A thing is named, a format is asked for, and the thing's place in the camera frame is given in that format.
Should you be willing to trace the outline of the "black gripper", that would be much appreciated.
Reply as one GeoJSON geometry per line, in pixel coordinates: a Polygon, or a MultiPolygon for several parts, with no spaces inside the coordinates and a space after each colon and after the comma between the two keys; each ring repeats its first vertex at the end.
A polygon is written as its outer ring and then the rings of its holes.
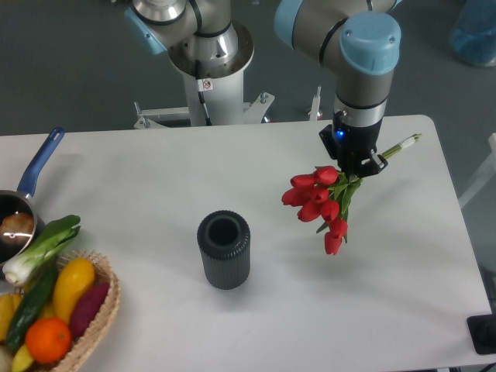
{"type": "Polygon", "coordinates": [[[356,127],[345,123],[344,111],[333,114],[332,123],[319,132],[319,137],[329,154],[337,161],[346,177],[370,177],[388,166],[386,158],[377,152],[380,119],[372,126],[356,127]]]}

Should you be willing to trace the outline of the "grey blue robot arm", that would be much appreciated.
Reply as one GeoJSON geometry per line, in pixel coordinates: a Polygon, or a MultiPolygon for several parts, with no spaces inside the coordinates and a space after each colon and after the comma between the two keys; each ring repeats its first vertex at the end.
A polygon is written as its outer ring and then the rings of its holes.
{"type": "MultiPolygon", "coordinates": [[[[320,138],[345,175],[369,177],[386,166],[377,138],[401,29],[393,1],[282,1],[274,16],[278,37],[336,76],[332,124],[320,138]]],[[[130,29],[151,53],[167,53],[181,72],[193,126],[241,124],[243,73],[253,38],[232,17],[228,1],[134,1],[130,29]]]]}

